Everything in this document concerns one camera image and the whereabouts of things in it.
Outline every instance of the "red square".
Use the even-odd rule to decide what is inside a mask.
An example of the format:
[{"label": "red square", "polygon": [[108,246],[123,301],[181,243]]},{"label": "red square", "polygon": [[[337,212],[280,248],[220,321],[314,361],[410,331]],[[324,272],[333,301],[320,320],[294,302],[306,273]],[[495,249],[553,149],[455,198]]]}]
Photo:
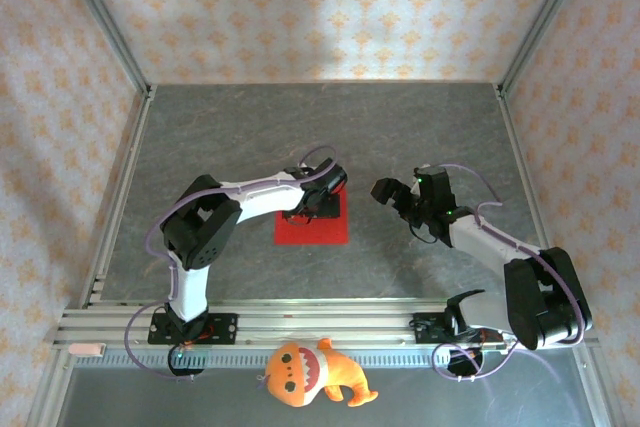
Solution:
[{"label": "red square", "polygon": [[276,229],[274,242],[276,245],[340,245],[349,243],[347,225],[347,189],[340,193],[340,217],[337,219],[313,219],[305,224],[305,217],[291,217],[291,222],[284,218],[282,212],[276,213]]}]

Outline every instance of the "metal frame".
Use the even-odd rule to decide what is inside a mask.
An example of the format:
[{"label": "metal frame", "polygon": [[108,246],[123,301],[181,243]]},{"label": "metal frame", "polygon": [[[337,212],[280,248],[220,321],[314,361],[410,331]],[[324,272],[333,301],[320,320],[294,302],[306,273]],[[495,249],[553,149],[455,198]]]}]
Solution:
[{"label": "metal frame", "polygon": [[26,427],[54,427],[58,424],[75,362],[76,359],[66,350],[51,351]]},{"label": "metal frame", "polygon": [[94,285],[98,282],[98,279],[104,281],[107,275],[113,246],[116,241],[118,228],[120,227],[120,221],[122,220],[122,213],[124,212],[129,188],[131,187],[133,172],[136,167],[136,162],[138,161],[140,143],[142,142],[142,136],[144,135],[144,130],[147,125],[149,107],[155,98],[156,88],[157,86],[152,85],[149,88],[149,92],[141,97],[138,104],[138,113],[133,126],[133,135],[130,136],[129,142],[126,146],[126,156],[118,173],[116,190],[113,198],[111,199],[111,204],[109,205],[107,222],[105,223],[104,231],[100,237],[100,244],[91,261],[90,272],[87,275],[87,279],[82,289],[79,307],[86,308],[89,305],[92,293],[95,289]]},{"label": "metal frame", "polygon": [[[522,148],[509,111],[505,92],[498,85],[494,85],[494,89],[509,140],[511,141],[511,147],[520,172],[520,179],[524,186],[536,233],[540,240],[540,246],[545,249],[549,248],[551,247],[549,236],[546,233],[545,222],[540,212],[538,197],[531,182],[529,169],[522,155]],[[601,353],[597,333],[594,330],[587,332],[585,341],[573,348],[573,354],[595,424],[598,426],[624,425],[622,410],[615,395],[615,389],[611,383],[604,356]]]},{"label": "metal frame", "polygon": [[524,70],[527,61],[533,55],[536,47],[542,40],[544,33],[554,19],[563,0],[544,0],[540,12],[536,16],[531,28],[527,32],[522,44],[518,48],[515,57],[511,61],[504,79],[499,84],[500,91],[508,95],[515,85],[518,77]]},{"label": "metal frame", "polygon": [[[504,80],[494,86],[505,126],[509,135],[521,180],[540,245],[549,245],[544,228],[544,219],[539,211],[536,193],[531,183],[530,173],[522,155],[518,137],[507,105],[507,96],[524,66],[542,39],[563,0],[545,0],[544,4],[511,62]],[[150,104],[155,95],[155,86],[146,83],[138,63],[129,50],[118,27],[103,0],[86,0],[96,20],[105,31],[110,44],[118,55],[131,81],[142,94],[138,118],[134,132],[127,146],[127,156],[119,173],[114,199],[110,205],[109,217],[104,235],[92,261],[89,275],[80,300],[80,309],[66,310],[54,337],[50,360],[46,366],[42,382],[36,394],[32,411],[27,422],[28,427],[50,427],[57,424],[64,398],[67,392],[73,368],[91,365],[91,360],[75,359],[67,352],[72,342],[104,342],[112,352],[114,362],[119,363],[123,346],[123,331],[131,315],[139,308],[138,302],[124,304],[115,301],[102,301],[100,298],[111,252],[122,218],[127,194],[144,134]],[[262,362],[264,355],[258,355],[267,349],[281,345],[283,340],[317,339],[330,336],[340,349],[375,349],[375,352],[389,352],[389,355],[371,357],[374,364],[382,365],[385,358],[404,359],[393,362],[416,362],[414,366],[427,366],[428,356],[412,356],[417,352],[414,336],[408,328],[413,312],[441,312],[443,302],[427,302],[419,299],[397,300],[305,300],[305,301],[244,301],[222,302],[211,306],[212,311],[235,312],[241,314],[242,324],[236,346],[218,347],[200,350],[200,355],[221,355],[225,358],[241,358],[247,352],[255,352]],[[157,346],[146,342],[151,312],[142,314],[133,324],[131,340],[136,349],[151,354]],[[583,345],[573,349],[576,363],[589,401],[594,421],[599,426],[622,425],[622,413],[609,374],[604,363],[604,355],[597,337],[590,333]],[[502,351],[504,345],[491,345],[491,349]],[[421,346],[422,353],[429,347]]]},{"label": "metal frame", "polygon": [[[341,353],[358,362],[363,368],[416,369],[431,367],[431,353],[425,349],[389,350],[341,350]],[[264,369],[271,352],[264,349],[240,347],[234,350],[188,351],[181,358],[174,359],[174,366],[204,369]],[[144,364],[153,369],[167,368],[167,351],[149,349],[142,355]],[[436,364],[446,366],[451,357],[444,351],[436,354]],[[104,357],[84,357],[76,360],[74,368],[109,369],[114,366],[133,367],[124,349],[109,349]]]},{"label": "metal frame", "polygon": [[138,62],[120,33],[120,29],[118,29],[115,20],[113,20],[113,16],[109,12],[109,9],[107,9],[104,0],[85,0],[85,2],[107,36],[107,40],[111,44],[115,54],[122,62],[122,66],[131,79],[131,82],[133,82],[138,92],[146,94],[149,91],[149,85],[144,78]]}]

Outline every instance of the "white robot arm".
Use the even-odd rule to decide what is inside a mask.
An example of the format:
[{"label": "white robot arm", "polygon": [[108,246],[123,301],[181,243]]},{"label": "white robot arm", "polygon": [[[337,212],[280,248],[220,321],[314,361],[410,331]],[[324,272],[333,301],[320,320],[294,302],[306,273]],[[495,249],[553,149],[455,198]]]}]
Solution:
[{"label": "white robot arm", "polygon": [[[198,177],[180,197],[195,197],[174,212],[160,228],[177,268],[176,294],[167,314],[183,340],[196,338],[207,316],[209,266],[222,253],[235,226],[270,212],[322,217],[325,202],[347,181],[347,174],[331,158],[316,169],[287,168],[264,179],[217,182]],[[216,192],[198,196],[199,192]]]},{"label": "white robot arm", "polygon": [[540,249],[491,226],[468,207],[456,205],[446,169],[414,169],[413,188],[396,179],[380,179],[371,195],[381,204],[390,199],[410,227],[426,224],[447,246],[466,252],[494,271],[504,294],[473,290],[452,297],[439,329],[449,342],[478,329],[513,334],[535,350],[573,341],[591,328],[591,312],[571,258],[562,249]]}]

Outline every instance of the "orange plush toy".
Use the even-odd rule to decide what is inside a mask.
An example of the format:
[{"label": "orange plush toy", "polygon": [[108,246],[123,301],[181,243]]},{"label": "orange plush toy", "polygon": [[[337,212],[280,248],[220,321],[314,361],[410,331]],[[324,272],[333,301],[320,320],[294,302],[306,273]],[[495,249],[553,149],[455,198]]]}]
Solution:
[{"label": "orange plush toy", "polygon": [[362,367],[331,348],[330,339],[322,339],[317,348],[290,342],[273,354],[264,376],[269,392],[287,405],[309,404],[324,387],[334,402],[344,399],[341,386],[353,390],[349,407],[357,407],[378,397],[369,390]]}]

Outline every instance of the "wall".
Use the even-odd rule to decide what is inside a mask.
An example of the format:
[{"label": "wall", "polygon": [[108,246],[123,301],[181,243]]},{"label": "wall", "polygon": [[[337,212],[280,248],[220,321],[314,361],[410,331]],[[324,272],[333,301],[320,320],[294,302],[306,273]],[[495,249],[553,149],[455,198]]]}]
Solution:
[{"label": "wall", "polygon": [[0,425],[26,422],[79,294],[133,98],[83,0],[0,0]]},{"label": "wall", "polygon": [[106,0],[152,83],[499,81],[543,0]]},{"label": "wall", "polygon": [[640,419],[640,0],[565,0],[511,109],[573,254],[629,425]]}]

